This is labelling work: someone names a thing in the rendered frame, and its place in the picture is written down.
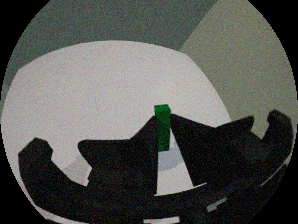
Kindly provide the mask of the dark green post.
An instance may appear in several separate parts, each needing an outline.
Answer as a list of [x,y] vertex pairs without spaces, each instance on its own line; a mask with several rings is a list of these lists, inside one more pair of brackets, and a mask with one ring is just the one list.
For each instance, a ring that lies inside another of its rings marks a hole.
[[160,140],[160,144],[158,144],[158,152],[169,151],[169,148],[170,148],[169,104],[154,105],[154,115],[157,116],[157,120],[158,120],[158,140]]

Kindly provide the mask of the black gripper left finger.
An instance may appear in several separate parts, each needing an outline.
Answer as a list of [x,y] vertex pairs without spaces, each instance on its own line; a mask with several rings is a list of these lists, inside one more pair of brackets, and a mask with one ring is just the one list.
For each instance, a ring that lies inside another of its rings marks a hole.
[[77,149],[92,168],[94,165],[129,171],[141,169],[153,194],[157,194],[158,144],[158,120],[157,116],[152,116],[130,140],[86,139],[77,144]]

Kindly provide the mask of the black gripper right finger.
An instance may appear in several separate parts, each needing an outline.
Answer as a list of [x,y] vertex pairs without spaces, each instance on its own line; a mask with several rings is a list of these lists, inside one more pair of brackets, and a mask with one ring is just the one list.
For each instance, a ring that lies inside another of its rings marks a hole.
[[250,115],[214,128],[170,113],[169,125],[193,186],[206,183],[205,176],[220,159],[226,143],[243,132],[251,131],[253,123],[254,117]]

